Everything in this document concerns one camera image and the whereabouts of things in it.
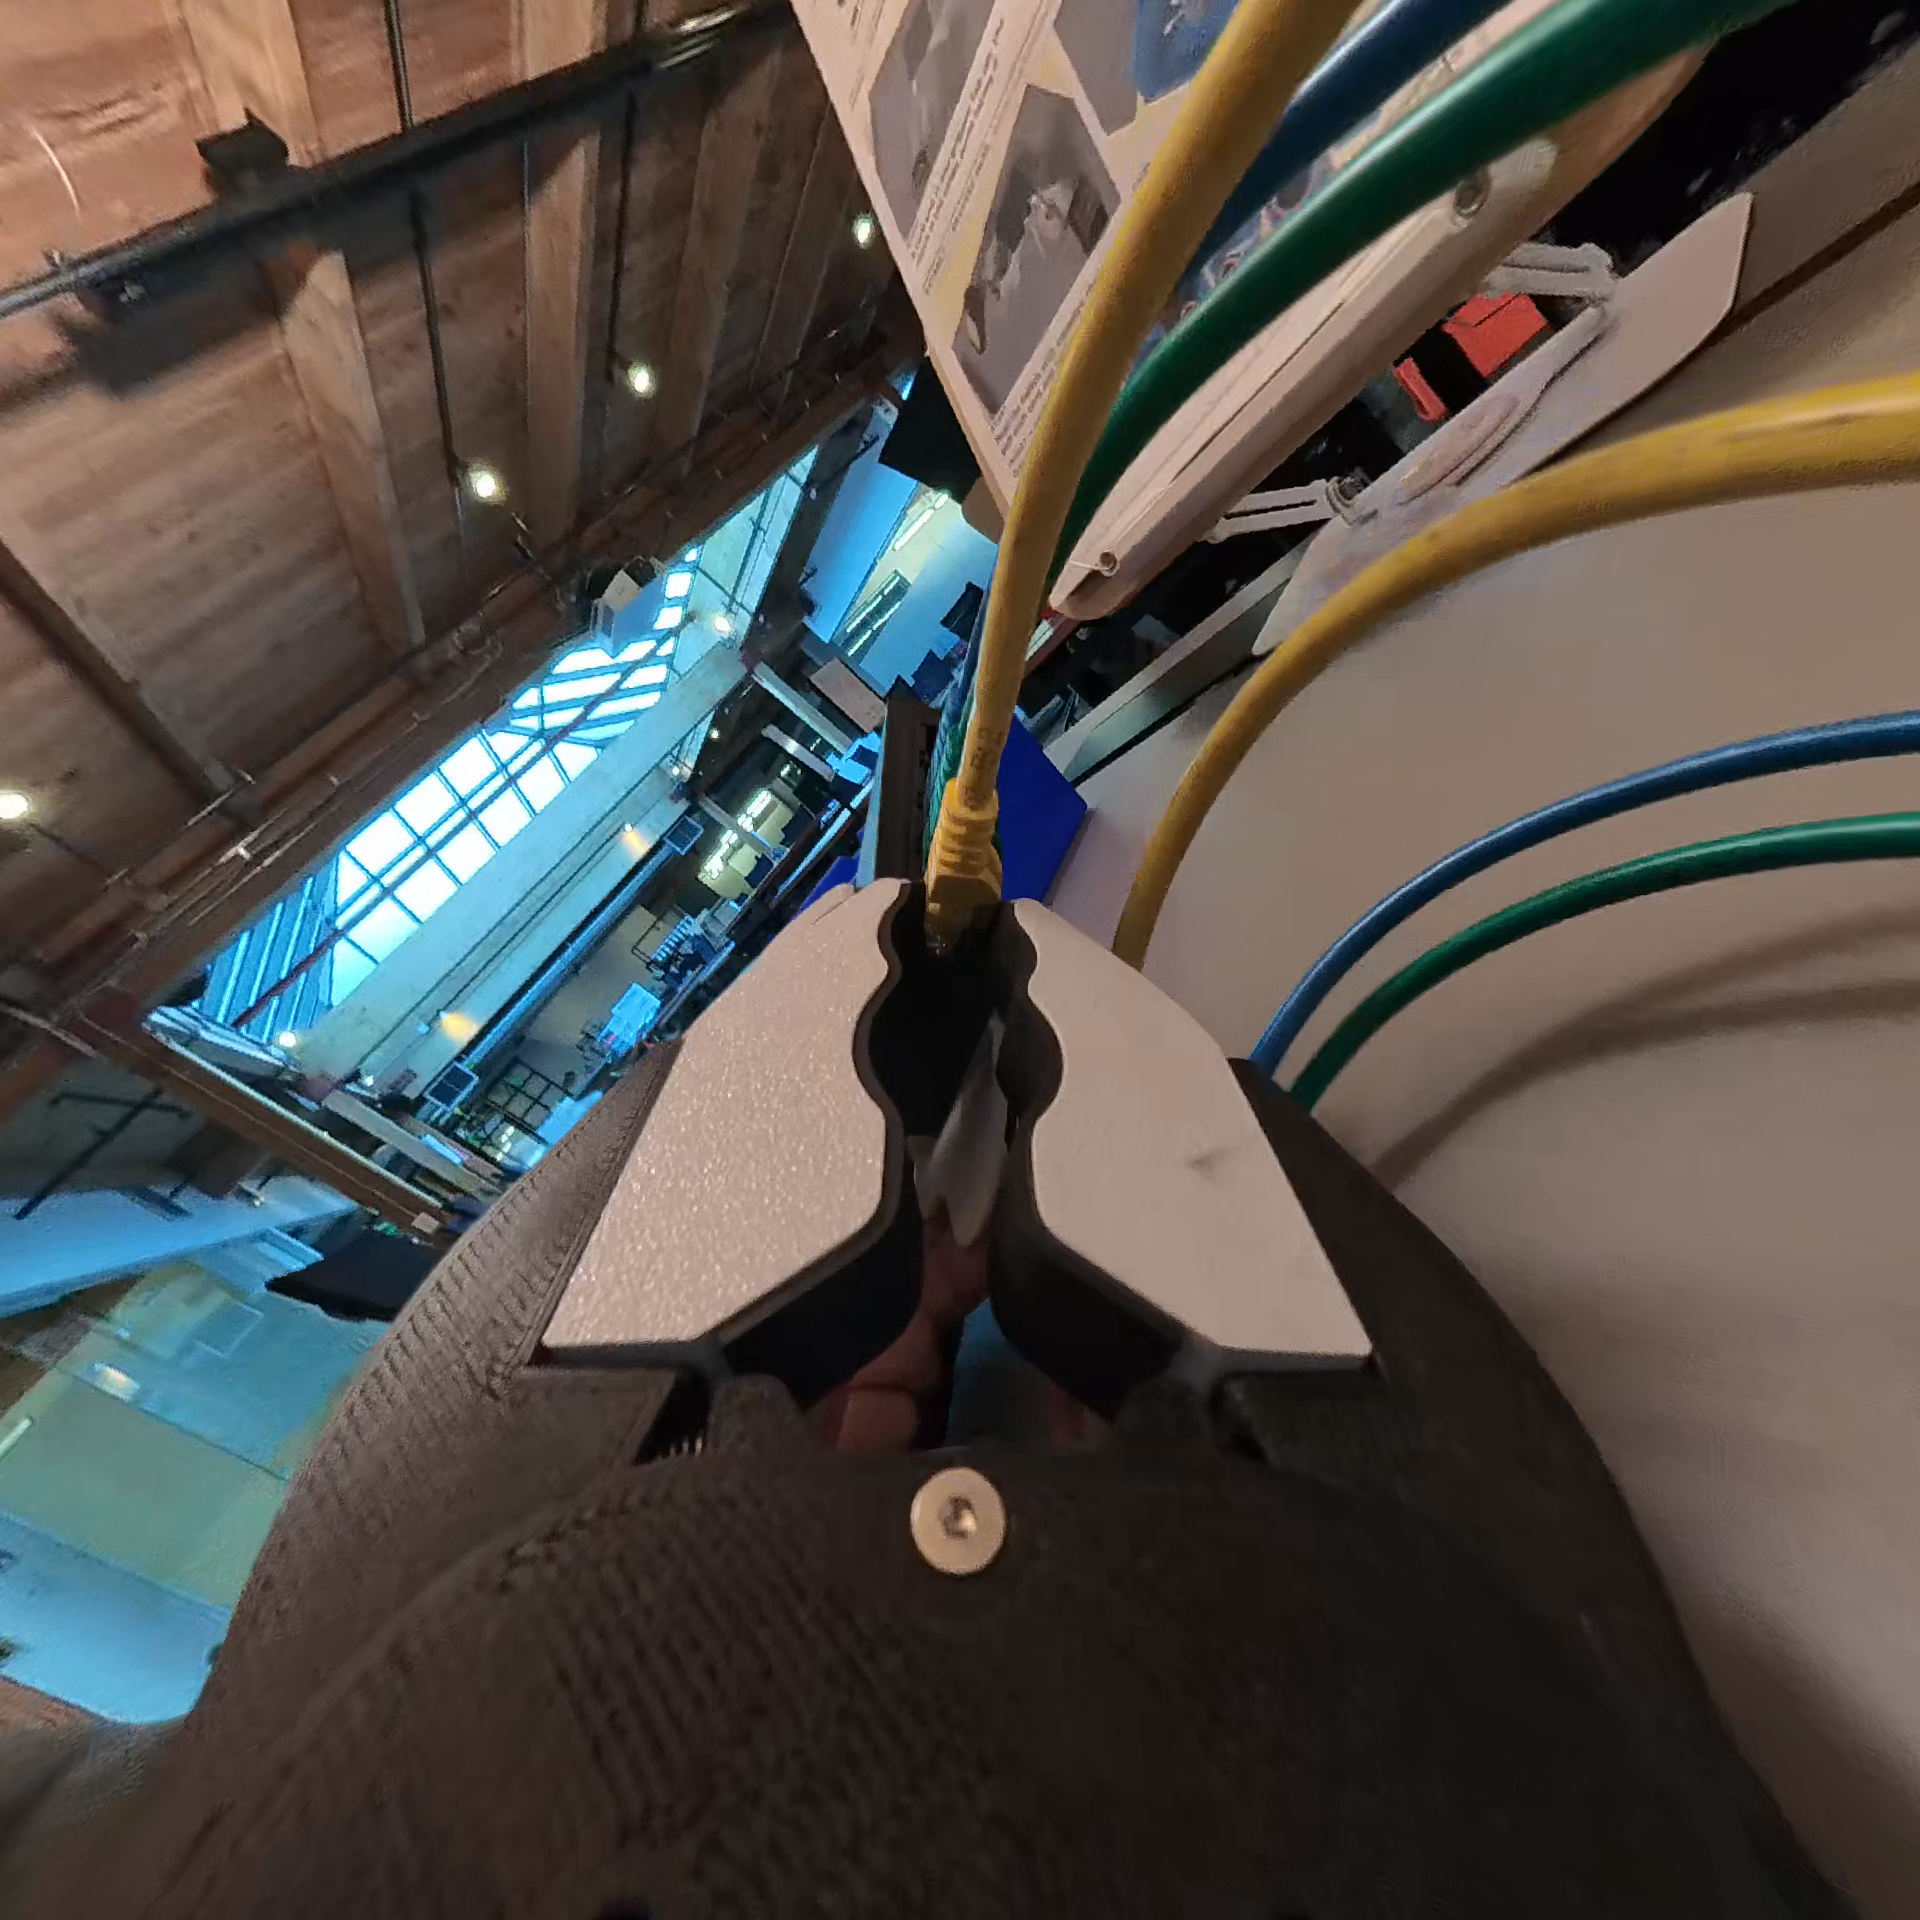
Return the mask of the black ceiling rail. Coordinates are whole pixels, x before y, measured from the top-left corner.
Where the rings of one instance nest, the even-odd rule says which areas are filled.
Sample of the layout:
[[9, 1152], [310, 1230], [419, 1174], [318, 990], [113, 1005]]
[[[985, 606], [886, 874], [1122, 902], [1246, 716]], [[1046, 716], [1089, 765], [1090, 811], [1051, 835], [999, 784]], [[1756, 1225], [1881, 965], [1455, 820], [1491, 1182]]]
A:
[[682, 70], [714, 62], [730, 67], [760, 41], [793, 27], [790, 5], [742, 5], [671, 33], [624, 38], [359, 149], [284, 166], [263, 182], [18, 280], [6, 286], [2, 322], [68, 298], [100, 298], [111, 308], [158, 300], [228, 257], [263, 259], [320, 238], [364, 209], [406, 197], [454, 166], [595, 117], [614, 98], [642, 93]]

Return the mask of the large glass window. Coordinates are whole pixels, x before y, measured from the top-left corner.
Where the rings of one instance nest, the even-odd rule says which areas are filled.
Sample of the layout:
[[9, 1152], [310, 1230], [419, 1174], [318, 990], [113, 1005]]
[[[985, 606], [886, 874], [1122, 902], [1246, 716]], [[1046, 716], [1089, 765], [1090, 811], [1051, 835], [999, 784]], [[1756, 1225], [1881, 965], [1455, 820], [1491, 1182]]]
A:
[[802, 452], [628, 606], [595, 614], [498, 716], [243, 931], [186, 1005], [288, 1046], [367, 986], [714, 649], [746, 636], [818, 457]]

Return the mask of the blue plastic box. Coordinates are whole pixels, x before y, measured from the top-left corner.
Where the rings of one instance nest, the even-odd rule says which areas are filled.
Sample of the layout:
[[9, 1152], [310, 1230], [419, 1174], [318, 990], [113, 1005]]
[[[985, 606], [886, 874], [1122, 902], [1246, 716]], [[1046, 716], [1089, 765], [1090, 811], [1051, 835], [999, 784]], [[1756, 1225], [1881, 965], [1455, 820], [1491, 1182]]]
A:
[[1089, 818], [1089, 802], [1020, 717], [999, 756], [996, 802], [1002, 897], [1049, 900]]

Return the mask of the red plastic object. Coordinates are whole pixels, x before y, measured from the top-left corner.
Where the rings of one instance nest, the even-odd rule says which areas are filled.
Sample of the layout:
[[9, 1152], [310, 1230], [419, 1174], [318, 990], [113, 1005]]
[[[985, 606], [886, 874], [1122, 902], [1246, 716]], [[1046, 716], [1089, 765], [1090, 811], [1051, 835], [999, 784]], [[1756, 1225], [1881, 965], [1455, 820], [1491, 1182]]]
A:
[[1441, 426], [1550, 336], [1553, 325], [1532, 298], [1478, 296], [1419, 336], [1398, 361], [1394, 379], [1412, 414]]

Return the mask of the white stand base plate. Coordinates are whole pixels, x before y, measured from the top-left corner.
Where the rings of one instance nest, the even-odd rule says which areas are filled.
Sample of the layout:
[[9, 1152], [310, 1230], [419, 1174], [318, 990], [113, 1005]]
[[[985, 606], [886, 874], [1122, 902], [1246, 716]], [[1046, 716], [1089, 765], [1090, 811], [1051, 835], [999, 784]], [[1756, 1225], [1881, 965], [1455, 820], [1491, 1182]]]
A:
[[1380, 477], [1262, 489], [1227, 510], [1208, 533], [1215, 544], [1287, 529], [1312, 529], [1312, 540], [1241, 586], [1194, 636], [1212, 640], [1262, 617], [1243, 649], [1268, 653], [1398, 547], [1519, 484], [1622, 414], [1730, 312], [1751, 206], [1746, 195], [1720, 203], [1631, 274], [1595, 244], [1514, 248], [1478, 298], [1556, 300], [1570, 304], [1570, 321]]

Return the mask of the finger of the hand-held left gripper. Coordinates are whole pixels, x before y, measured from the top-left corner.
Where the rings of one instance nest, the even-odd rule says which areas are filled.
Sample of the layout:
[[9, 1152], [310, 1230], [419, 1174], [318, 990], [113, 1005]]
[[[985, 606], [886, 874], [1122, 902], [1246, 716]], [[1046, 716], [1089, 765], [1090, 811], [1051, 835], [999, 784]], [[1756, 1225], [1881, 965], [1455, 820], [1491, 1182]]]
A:
[[1008, 1105], [996, 1064], [1004, 1022], [990, 1017], [935, 1136], [913, 1136], [919, 1211], [945, 1218], [958, 1245], [978, 1245], [990, 1225], [1007, 1165]]

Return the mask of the black ribbed box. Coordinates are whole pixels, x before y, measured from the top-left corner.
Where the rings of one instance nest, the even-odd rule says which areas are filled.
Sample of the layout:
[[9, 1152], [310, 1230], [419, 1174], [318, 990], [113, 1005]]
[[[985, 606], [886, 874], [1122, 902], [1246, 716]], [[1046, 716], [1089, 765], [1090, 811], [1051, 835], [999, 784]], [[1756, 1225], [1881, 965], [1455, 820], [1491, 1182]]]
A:
[[919, 881], [926, 867], [932, 758], [942, 712], [899, 678], [886, 697], [881, 764], [859, 850], [862, 883]]

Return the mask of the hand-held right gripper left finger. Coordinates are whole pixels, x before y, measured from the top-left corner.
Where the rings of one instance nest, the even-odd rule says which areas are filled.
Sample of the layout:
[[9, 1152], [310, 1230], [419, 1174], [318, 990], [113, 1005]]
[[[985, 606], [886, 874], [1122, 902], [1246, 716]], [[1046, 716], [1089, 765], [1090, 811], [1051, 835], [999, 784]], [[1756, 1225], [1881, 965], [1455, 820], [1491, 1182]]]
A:
[[639, 1365], [801, 1404], [896, 1341], [922, 1293], [905, 1130], [874, 1066], [903, 881], [835, 886], [686, 1034], [551, 1312], [560, 1369]]

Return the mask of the instruction poster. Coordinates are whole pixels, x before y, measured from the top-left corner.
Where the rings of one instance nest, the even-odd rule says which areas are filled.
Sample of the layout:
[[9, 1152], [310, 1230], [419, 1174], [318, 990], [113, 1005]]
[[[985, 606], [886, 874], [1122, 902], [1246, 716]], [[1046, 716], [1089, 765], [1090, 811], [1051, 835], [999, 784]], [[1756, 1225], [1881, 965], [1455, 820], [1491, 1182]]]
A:
[[1002, 508], [1112, 227], [1235, 2], [796, 2]]

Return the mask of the black ethernet port block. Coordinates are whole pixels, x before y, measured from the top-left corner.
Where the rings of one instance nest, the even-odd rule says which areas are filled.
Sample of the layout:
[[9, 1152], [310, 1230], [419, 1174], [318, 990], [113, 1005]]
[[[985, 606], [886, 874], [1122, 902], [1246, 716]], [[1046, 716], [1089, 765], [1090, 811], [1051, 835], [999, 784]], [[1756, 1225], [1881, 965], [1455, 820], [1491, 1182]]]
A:
[[911, 1138], [945, 1130], [990, 1019], [1007, 1014], [1017, 984], [1011, 902], [946, 948], [929, 937], [926, 913], [926, 884], [908, 883], [881, 934], [889, 984], [866, 1041], [879, 1088]]

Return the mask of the person's left hand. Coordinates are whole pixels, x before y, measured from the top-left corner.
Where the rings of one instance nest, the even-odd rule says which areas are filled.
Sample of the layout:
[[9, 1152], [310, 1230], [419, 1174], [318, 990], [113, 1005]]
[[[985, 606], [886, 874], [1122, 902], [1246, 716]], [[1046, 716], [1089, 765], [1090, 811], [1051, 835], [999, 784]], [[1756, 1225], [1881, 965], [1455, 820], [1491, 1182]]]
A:
[[926, 1216], [918, 1310], [876, 1360], [812, 1411], [817, 1441], [842, 1453], [923, 1450], [923, 1430], [945, 1428], [958, 1341], [987, 1284], [987, 1244], [960, 1241], [946, 1208]]

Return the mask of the wooden poster board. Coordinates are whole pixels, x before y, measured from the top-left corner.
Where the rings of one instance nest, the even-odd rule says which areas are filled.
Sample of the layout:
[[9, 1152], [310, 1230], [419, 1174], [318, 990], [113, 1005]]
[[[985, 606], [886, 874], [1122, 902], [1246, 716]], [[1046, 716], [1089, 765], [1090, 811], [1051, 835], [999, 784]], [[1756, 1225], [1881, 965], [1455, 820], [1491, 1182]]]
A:
[[1268, 322], [1191, 396], [1098, 510], [1046, 606], [1102, 617], [1255, 491], [1670, 107], [1686, 51], [1447, 188]]

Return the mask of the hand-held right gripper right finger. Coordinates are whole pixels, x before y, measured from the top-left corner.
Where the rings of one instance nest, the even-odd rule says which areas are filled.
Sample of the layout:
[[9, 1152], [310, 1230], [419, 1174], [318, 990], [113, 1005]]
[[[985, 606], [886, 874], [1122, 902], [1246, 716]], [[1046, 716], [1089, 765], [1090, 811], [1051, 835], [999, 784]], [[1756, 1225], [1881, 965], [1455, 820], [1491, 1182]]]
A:
[[1033, 900], [999, 913], [1007, 1105], [992, 1306], [1071, 1398], [1344, 1377], [1367, 1336], [1231, 1059], [1187, 1009]]

